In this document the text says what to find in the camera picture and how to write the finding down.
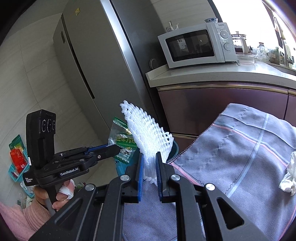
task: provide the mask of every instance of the white foam fruit net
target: white foam fruit net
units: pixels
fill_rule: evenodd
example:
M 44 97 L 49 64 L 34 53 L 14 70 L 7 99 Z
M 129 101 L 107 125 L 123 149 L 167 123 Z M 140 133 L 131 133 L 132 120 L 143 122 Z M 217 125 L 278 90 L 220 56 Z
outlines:
M 147 115 L 142 108 L 139 109 L 126 100 L 120 106 L 134 141 L 140 152 L 144 154 L 144 179 L 156 182 L 155 155 L 160 151 L 162 161 L 165 163 L 174 138 L 169 132 L 164 132 L 163 128 L 155 123 L 154 118 Z

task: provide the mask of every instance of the blue gripper pad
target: blue gripper pad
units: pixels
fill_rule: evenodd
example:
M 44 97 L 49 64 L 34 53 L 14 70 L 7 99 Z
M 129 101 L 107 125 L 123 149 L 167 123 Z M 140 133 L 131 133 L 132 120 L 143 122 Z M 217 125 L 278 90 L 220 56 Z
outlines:
M 161 179 L 161 174 L 160 174 L 160 165 L 162 165 L 163 162 L 161 158 L 158 158 L 158 155 L 156 154 L 155 158 L 155 168 L 156 168 L 156 178 L 157 178 L 157 189 L 158 189 L 158 196 L 159 196 L 159 201 L 162 201 L 163 199 L 163 186 L 162 186 L 162 179 Z
M 140 163 L 138 163 L 138 165 L 140 165 L 139 180 L 138 180 L 138 201 L 140 202 L 142 198 L 142 191 L 143 191 L 144 155 L 141 153 L 139 158 L 141 159 Z

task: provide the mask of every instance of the microwave door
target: microwave door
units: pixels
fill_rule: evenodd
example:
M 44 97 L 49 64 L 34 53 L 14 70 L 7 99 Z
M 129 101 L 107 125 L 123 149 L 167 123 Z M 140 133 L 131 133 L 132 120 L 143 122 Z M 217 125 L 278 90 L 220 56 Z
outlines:
M 165 39 L 170 68 L 192 64 L 224 62 L 220 39 L 214 25 Z

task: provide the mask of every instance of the kitchen counter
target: kitchen counter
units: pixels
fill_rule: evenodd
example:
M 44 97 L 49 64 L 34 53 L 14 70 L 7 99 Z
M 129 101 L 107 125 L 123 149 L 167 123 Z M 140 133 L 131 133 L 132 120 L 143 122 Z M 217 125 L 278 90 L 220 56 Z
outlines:
M 265 62 L 265 63 L 267 63 L 267 64 L 269 64 L 271 66 L 281 67 L 281 68 L 288 69 L 288 70 L 296 72 L 296 69 L 289 68 L 289 67 L 287 67 L 287 66 L 285 66 L 283 64 L 274 64 L 274 63 L 271 63 L 271 62 Z
M 169 69 L 161 66 L 146 73 L 150 87 L 204 81 L 243 81 L 296 89 L 296 76 L 283 73 L 264 62 L 254 65 L 237 63 L 200 64 Z

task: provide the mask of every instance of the white tissue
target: white tissue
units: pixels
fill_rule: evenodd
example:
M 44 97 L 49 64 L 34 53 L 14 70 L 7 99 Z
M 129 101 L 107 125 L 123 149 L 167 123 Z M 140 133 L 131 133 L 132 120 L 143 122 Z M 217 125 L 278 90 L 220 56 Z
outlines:
M 291 153 L 291 162 L 287 166 L 287 173 L 279 184 L 279 188 L 284 192 L 291 192 L 293 196 L 296 192 L 296 151 Z
M 144 154 L 144 179 L 156 182 L 155 155 L 160 151 L 162 161 L 165 163 L 172 149 L 174 138 L 172 134 L 159 128 L 154 118 L 147 115 L 141 108 L 129 104 L 126 100 L 120 106 L 134 141 L 140 152 Z
M 72 182 L 73 185 L 75 186 L 75 183 L 74 183 L 74 181 L 72 179 L 70 180 L 70 182 Z M 64 185 L 59 189 L 59 192 L 65 194 L 65 195 L 68 195 L 66 200 L 69 200 L 74 196 L 74 193 L 71 192 L 71 190 L 68 187 L 64 186 Z

